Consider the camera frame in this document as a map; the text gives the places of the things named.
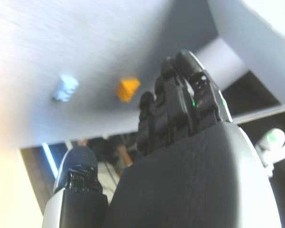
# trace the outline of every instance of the back of robotic hand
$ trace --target back of robotic hand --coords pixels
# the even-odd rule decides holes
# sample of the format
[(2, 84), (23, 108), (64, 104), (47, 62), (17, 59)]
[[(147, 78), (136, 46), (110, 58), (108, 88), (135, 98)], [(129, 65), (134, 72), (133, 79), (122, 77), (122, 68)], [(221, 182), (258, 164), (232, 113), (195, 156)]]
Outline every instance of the back of robotic hand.
[[(53, 197), (62, 199), (61, 207), (53, 200), (47, 204), (44, 221), (58, 226), (48, 222), (44, 228), (281, 227), (254, 147), (232, 123), (221, 92), (191, 52), (164, 60), (155, 96), (143, 94), (140, 109), (141, 158), (123, 171), (109, 208), (101, 191), (78, 191), (75, 175), (72, 187)], [(84, 180), (91, 179), (85, 174)], [(101, 225), (93, 223), (97, 218)]]

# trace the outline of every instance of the metal bar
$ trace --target metal bar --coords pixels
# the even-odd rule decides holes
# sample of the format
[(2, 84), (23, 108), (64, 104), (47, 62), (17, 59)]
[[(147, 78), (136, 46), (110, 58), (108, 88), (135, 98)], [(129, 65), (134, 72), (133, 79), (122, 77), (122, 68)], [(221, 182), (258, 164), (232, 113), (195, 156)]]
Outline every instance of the metal bar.
[(262, 119), (268, 116), (280, 114), (285, 112), (285, 104), (273, 106), (270, 108), (261, 109), (258, 111), (248, 112), (241, 115), (236, 115), (233, 117), (233, 122), (235, 124), (244, 124), (250, 121)]

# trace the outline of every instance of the bright light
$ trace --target bright light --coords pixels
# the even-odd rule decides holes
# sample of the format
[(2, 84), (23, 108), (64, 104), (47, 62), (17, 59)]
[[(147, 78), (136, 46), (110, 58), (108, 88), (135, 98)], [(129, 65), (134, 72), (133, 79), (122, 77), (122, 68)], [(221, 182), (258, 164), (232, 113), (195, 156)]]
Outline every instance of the bright light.
[(45, 152), (45, 154), (46, 154), (48, 163), (49, 163), (49, 165), (50, 165), (50, 167), (51, 167), (51, 170), (52, 170), (52, 172), (53, 172), (53, 174), (54, 174), (54, 177), (56, 178), (57, 175), (58, 175), (58, 170), (57, 170), (57, 166), (56, 166), (56, 164), (55, 164), (55, 162), (54, 162), (52, 153), (51, 153), (51, 151), (49, 150), (48, 144), (47, 144), (46, 142), (43, 142), (43, 143), (42, 143), (42, 147), (43, 147), (43, 150), (44, 150), (44, 152)]

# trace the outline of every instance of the orange block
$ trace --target orange block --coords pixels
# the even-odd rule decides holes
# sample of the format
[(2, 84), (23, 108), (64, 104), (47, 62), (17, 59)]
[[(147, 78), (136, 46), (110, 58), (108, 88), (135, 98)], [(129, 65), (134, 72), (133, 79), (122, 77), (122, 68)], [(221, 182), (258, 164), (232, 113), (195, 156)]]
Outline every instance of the orange block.
[(117, 96), (122, 102), (130, 102), (136, 90), (141, 85), (137, 78), (129, 78), (120, 80), (117, 89)]

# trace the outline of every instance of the blue light strip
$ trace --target blue light strip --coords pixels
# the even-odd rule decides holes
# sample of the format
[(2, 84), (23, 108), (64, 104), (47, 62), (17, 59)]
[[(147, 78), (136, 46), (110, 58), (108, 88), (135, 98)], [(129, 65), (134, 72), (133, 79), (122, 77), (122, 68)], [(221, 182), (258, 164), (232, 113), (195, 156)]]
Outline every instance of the blue light strip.
[(58, 176), (58, 169), (57, 169), (57, 166), (54, 162), (54, 159), (53, 159), (52, 153), (48, 147), (48, 144), (46, 142), (43, 142), (42, 147), (43, 147), (44, 153), (46, 154), (47, 161), (51, 167), (51, 170), (54, 174), (54, 177), (56, 178)]

